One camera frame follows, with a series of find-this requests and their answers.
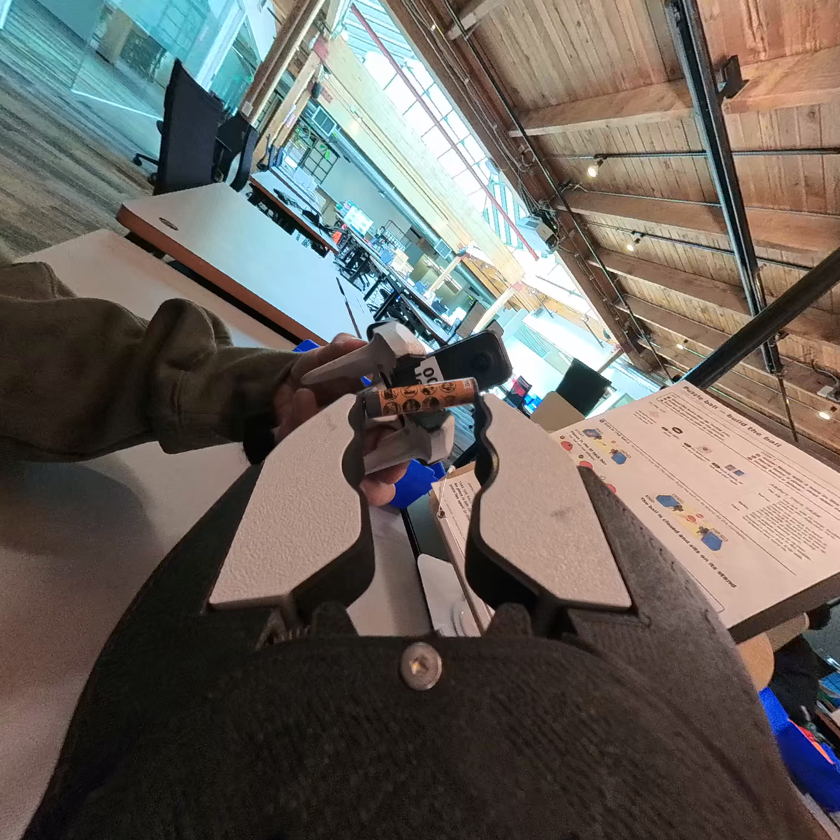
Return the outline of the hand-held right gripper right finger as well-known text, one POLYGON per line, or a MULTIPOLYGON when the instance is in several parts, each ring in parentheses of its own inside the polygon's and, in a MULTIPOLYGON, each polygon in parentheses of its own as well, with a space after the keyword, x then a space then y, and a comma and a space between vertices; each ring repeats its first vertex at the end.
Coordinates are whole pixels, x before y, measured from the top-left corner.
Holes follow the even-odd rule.
POLYGON ((632 598, 581 473, 539 425, 494 395, 476 400, 475 474, 465 548, 469 588, 491 610, 533 621, 568 609, 626 613, 632 598))

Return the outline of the black panel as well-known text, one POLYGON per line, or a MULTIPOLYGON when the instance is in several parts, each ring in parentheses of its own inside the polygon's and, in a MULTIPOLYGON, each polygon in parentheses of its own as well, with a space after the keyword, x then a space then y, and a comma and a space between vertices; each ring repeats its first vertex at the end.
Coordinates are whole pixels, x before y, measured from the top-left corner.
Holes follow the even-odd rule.
POLYGON ((609 379, 575 358, 554 391, 583 417, 588 417, 611 387, 609 379))

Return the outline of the row of cluttered desks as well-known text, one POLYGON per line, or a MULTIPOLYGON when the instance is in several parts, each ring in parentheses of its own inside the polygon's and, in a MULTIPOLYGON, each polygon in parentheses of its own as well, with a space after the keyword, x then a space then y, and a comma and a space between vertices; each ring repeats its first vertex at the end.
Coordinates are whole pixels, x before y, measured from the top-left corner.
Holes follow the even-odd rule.
POLYGON ((289 234, 302 238, 317 255, 331 259, 341 277, 362 293, 374 320, 397 319, 434 347, 461 340, 458 328, 447 325, 444 316, 423 302, 362 237, 343 224, 328 227, 320 213, 300 203, 301 194, 285 192, 286 186, 272 171, 257 172, 248 179, 248 201, 289 234))

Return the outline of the blue plastic bin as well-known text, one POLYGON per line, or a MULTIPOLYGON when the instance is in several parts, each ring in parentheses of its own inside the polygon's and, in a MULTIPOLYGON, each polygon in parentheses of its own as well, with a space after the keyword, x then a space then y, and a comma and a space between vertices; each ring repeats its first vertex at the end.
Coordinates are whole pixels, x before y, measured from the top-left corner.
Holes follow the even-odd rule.
POLYGON ((829 746, 790 719, 769 687, 759 692, 782 760, 801 790, 829 814, 839 813, 839 762, 829 746))
MULTIPOLYGON (((361 390, 354 395, 351 394, 352 396, 358 398, 358 394, 370 385, 369 380, 365 379, 361 382, 361 390)), ((451 413, 449 412, 449 409, 447 409, 445 411, 428 413, 427 415, 451 415, 451 413)), ((365 424, 368 420, 370 420, 370 418, 368 418, 365 415, 365 413, 364 419, 365 424)), ((372 452, 373 449, 376 448, 380 439, 383 437, 384 433, 379 433, 375 429, 366 431, 364 427, 365 454, 367 455, 370 452, 372 452)), ((426 495, 430 491, 433 483, 443 478, 445 474, 443 460, 432 465, 424 465, 422 462, 413 459, 407 462, 407 464, 408 467, 404 477, 395 484, 395 495, 392 502, 390 503, 394 508, 397 509, 405 509, 411 504, 413 504, 414 501, 418 500, 421 496, 426 495)))

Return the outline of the black pole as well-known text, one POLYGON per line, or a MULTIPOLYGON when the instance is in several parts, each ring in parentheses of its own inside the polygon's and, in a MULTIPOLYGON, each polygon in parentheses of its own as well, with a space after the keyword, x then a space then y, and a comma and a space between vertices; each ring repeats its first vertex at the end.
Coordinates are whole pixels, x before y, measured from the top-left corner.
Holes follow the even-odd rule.
POLYGON ((686 373, 681 381, 698 389, 707 389, 732 371, 756 349, 761 349, 769 373, 782 378, 782 363, 775 350, 778 333, 839 282, 839 249, 787 290, 775 302, 762 309, 744 327, 734 333, 705 360, 686 373))

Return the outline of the person's left hand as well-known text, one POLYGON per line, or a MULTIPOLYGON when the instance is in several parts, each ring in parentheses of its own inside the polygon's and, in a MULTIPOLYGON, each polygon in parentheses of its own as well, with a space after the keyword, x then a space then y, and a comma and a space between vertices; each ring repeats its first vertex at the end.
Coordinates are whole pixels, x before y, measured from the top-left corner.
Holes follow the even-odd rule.
MULTIPOLYGON (((310 371, 336 361, 344 355, 363 348, 366 342, 341 333, 317 349, 296 353, 295 363, 280 384, 273 402, 276 419, 276 441, 281 441, 300 425, 305 424, 321 410, 345 395, 354 395, 362 388, 360 377, 340 377, 305 387, 301 379, 310 371)), ((373 507, 389 505, 396 493, 396 483, 401 480, 408 464, 394 465, 366 476, 360 488, 373 507)))

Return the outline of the orange black battery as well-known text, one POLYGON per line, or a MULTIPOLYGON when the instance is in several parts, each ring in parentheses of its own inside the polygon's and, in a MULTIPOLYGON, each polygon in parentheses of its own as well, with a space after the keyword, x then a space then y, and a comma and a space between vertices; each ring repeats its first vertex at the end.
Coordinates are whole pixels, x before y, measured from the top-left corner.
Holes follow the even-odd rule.
POLYGON ((477 381, 467 378, 391 388, 370 387, 360 392, 358 399, 365 415, 378 419, 448 410, 473 403, 478 393, 477 381))

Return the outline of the black office chair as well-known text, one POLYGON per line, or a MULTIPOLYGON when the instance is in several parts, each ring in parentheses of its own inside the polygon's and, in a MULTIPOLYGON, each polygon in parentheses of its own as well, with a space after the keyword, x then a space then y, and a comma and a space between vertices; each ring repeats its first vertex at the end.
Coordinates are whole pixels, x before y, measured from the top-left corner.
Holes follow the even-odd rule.
POLYGON ((153 194, 163 195, 224 183, 242 192, 251 174, 258 139, 240 113, 223 120, 224 104, 199 85, 175 59, 164 92, 163 120, 156 159, 137 153, 133 162, 156 165, 149 176, 153 194))

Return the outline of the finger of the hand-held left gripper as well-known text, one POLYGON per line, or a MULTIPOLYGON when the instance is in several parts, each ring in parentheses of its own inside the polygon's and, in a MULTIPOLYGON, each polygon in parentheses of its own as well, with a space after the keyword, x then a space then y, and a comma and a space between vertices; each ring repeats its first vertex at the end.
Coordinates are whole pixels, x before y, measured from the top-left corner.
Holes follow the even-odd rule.
POLYGON ((384 433, 364 456, 365 474, 405 464, 413 459, 429 466, 451 456, 455 444, 453 415, 404 415, 370 419, 365 430, 384 433))
POLYGON ((397 368, 415 364, 427 355, 427 347, 403 323, 386 319, 367 328, 375 368, 397 368))

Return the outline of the small printed sheet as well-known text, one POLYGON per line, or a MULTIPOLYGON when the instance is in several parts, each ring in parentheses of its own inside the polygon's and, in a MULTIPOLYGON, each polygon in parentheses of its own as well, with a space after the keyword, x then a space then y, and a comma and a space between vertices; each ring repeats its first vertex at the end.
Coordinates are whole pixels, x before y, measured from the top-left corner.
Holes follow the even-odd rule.
POLYGON ((446 558, 454 570, 457 594, 449 609, 456 635, 481 636, 488 629, 494 611, 470 587, 466 576, 466 548, 473 502, 480 489, 474 464, 451 468, 433 485, 430 511, 446 547, 446 558))

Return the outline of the person's left forearm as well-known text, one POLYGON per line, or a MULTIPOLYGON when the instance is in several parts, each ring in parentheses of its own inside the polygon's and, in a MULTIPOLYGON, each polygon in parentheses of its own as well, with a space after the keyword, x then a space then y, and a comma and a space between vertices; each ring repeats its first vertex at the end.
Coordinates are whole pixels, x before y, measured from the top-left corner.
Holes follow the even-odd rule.
POLYGON ((278 425, 299 353, 235 346, 194 302, 145 320, 79 297, 44 262, 1 272, 2 460, 71 463, 148 443, 167 454, 241 444, 278 425))

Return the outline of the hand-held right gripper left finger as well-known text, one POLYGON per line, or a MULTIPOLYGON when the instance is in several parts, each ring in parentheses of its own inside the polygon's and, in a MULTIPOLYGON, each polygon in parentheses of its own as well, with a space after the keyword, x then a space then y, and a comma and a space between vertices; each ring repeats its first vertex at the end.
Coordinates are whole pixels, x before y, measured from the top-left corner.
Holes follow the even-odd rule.
POLYGON ((345 395, 264 461, 209 596, 218 610, 312 614, 351 606, 371 585, 375 550, 364 477, 364 409, 345 395))

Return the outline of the black ceiling track rail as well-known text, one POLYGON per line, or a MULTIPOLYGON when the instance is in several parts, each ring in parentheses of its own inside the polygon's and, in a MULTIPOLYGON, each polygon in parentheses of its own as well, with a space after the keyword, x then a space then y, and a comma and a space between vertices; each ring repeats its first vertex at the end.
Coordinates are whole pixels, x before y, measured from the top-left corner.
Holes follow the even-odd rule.
POLYGON ((767 301, 699 8, 696 2, 668 1, 665 12, 699 123, 701 142, 717 190, 749 314, 757 317, 767 307, 767 301))

